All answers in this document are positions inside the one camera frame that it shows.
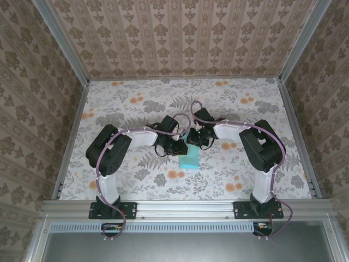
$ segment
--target orange flower pattern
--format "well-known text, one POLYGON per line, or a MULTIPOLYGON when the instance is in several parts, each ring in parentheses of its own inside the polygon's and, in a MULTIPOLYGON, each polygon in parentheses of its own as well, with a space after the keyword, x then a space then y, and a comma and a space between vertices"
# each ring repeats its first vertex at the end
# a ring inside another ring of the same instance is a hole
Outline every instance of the orange flower pattern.
MULTIPOLYGON (((80 122, 61 198, 95 199, 96 189, 89 184, 95 172, 82 161, 82 152, 103 126, 142 127, 161 121, 165 115, 188 114, 191 102, 198 97, 214 117, 252 123, 263 118, 271 123, 287 150, 286 164, 276 174, 275 192, 282 198, 309 197, 276 80, 196 79, 117 81, 117 85, 115 81, 91 82, 86 117, 80 122)), ((178 121, 180 129, 187 125, 185 118, 178 121)), ((12 150, 11 141, 6 145, 12 150)), ((180 169, 177 157, 158 157, 154 148, 130 149, 117 172, 117 181, 125 200, 248 199, 255 174, 240 141, 219 139, 209 150, 200 151, 198 170, 180 169)))

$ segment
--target metal bracket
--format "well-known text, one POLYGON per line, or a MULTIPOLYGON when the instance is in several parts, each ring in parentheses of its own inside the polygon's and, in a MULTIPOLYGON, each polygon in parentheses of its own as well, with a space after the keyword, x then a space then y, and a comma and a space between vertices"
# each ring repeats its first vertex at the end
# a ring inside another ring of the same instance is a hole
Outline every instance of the metal bracket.
POLYGON ((233 203, 235 219, 273 219, 284 218, 281 204, 277 201, 273 201, 268 204, 268 208, 262 210, 257 215, 256 211, 251 206, 251 201, 236 201, 233 203))
MULTIPOLYGON (((118 208, 124 213, 126 219, 136 219, 137 215, 137 202, 120 202, 118 208)), ((116 212, 114 216, 110 212, 105 212, 100 207, 97 202, 91 203, 89 214, 89 219, 123 219, 122 216, 116 212)))

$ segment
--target black bracket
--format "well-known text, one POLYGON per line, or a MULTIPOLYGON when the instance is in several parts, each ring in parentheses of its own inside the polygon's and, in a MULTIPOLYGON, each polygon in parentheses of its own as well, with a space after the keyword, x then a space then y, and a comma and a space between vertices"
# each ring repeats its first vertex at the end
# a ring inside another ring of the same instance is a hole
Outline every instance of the black bracket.
POLYGON ((274 198, 260 204, 251 194, 251 201, 233 202, 235 219, 284 218, 282 206, 274 198))
MULTIPOLYGON (((98 197, 96 202, 91 203, 89 210, 89 219, 122 219, 122 216, 111 207, 105 205, 98 197)), ((113 203, 124 213, 126 219, 136 219, 137 202, 121 202, 120 197, 113 203)))

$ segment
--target patterned wall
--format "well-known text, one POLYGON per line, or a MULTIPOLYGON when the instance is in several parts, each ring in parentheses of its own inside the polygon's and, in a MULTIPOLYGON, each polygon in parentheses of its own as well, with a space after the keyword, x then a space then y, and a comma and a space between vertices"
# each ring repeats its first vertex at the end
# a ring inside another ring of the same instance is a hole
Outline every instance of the patterned wall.
POLYGON ((277 75, 315 0, 49 0, 90 78, 277 75))
POLYGON ((31 1, 0 1, 0 261, 20 261, 50 199, 81 84, 31 1))
POLYGON ((349 1, 332 1, 287 87, 322 193, 349 239, 349 1))

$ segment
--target ventilation slot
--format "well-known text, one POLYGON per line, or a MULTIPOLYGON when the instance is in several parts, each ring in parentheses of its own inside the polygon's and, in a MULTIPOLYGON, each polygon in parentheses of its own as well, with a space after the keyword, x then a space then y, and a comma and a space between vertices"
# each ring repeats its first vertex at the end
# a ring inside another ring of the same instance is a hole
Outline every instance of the ventilation slot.
MULTIPOLYGON (((100 233, 101 222, 54 222, 50 233, 100 233)), ((253 232, 253 222, 221 222, 221 223, 144 223, 128 222, 125 233, 245 233, 253 232)))

